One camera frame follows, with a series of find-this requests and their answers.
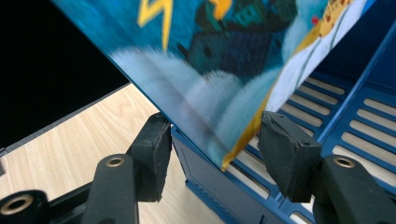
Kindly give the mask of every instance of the wooden surface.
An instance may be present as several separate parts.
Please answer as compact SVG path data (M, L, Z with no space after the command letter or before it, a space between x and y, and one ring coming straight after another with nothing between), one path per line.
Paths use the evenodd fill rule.
M1 158L6 174L0 177L0 198L41 189L52 200L92 181L97 162L126 152L157 111L135 86L126 86ZM139 204L141 223L221 223L184 181L173 151L163 198Z

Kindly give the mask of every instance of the illustrated book cover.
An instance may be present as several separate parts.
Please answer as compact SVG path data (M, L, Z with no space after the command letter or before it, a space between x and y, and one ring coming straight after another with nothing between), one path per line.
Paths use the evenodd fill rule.
M222 170L373 3L52 2Z

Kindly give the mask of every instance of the book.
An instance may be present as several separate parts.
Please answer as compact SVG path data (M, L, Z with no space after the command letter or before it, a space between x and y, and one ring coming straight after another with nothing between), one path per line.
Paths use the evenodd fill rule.
M52 1L221 170L373 1Z

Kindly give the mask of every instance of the screw hole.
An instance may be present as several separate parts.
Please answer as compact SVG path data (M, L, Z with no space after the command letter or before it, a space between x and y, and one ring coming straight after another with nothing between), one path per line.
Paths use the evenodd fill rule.
M355 162L353 162L349 159L346 159L346 158L341 158L341 157L335 158L334 162L336 164L338 164L339 166L346 167L346 168L352 168L355 166Z
M108 167L117 167L117 166L120 166L123 163L124 163L124 159L123 158L115 157L115 158L111 158L110 160L108 160L106 162L106 165Z
M27 208L33 202L33 197L29 194L23 194L6 202L0 209L0 214L9 216L19 213Z

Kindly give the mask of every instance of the black clamp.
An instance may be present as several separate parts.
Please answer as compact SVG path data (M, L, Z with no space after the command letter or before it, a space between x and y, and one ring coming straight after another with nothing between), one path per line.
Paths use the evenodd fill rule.
M320 157L321 145L290 119L264 111L259 149L284 197L308 203L317 223L396 223L396 202L351 158Z
M172 150L170 123L155 114L126 154L99 161L93 181L48 202L41 190L0 201L0 223L138 223L137 202L158 202Z

